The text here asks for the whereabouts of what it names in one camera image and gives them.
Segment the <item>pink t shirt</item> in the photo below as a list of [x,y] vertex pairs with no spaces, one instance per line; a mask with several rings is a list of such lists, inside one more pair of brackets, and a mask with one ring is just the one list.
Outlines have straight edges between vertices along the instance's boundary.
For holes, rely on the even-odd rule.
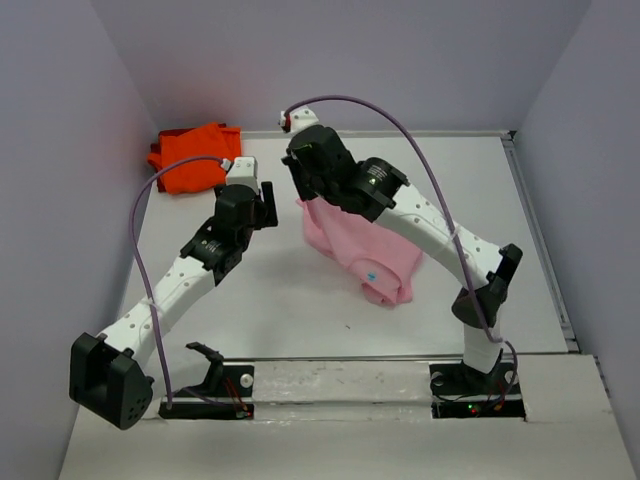
[[307,244],[357,278],[369,302],[395,307],[413,300],[412,279],[423,260],[418,247],[321,198],[297,205]]

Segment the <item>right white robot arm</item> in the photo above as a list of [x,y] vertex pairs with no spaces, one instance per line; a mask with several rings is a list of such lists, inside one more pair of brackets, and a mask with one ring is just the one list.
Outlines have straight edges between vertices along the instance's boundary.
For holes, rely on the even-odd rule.
[[282,162],[302,201],[320,198],[341,212],[387,229],[419,248],[461,284],[451,311],[463,325],[462,384],[482,392],[497,378],[508,341],[499,337],[499,311],[522,259],[514,244],[500,247],[456,223],[387,161],[357,161],[338,133],[321,124],[290,131]]

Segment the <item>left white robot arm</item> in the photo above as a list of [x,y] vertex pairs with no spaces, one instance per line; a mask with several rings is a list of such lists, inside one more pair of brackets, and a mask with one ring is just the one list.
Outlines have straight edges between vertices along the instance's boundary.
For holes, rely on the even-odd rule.
[[186,387],[215,392],[224,358],[192,341],[185,358],[169,368],[158,341],[240,263],[254,231],[278,224],[273,185],[234,184],[215,190],[212,217],[139,301],[98,335],[81,334],[71,346],[69,396],[121,430],[137,423],[151,403]]

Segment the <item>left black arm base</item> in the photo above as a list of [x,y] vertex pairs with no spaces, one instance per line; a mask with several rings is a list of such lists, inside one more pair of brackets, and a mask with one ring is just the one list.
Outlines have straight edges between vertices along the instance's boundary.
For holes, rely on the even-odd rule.
[[255,366],[229,362],[200,342],[190,342],[186,348],[205,359],[208,368],[197,384],[173,394],[171,407],[162,399],[158,416],[165,420],[252,420]]

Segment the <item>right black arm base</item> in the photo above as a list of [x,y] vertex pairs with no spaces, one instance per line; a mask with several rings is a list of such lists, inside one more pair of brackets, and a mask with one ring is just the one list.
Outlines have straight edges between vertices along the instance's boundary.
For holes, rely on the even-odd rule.
[[429,366],[434,419],[525,419],[518,379],[510,385],[513,364],[503,362],[484,375],[462,362]]

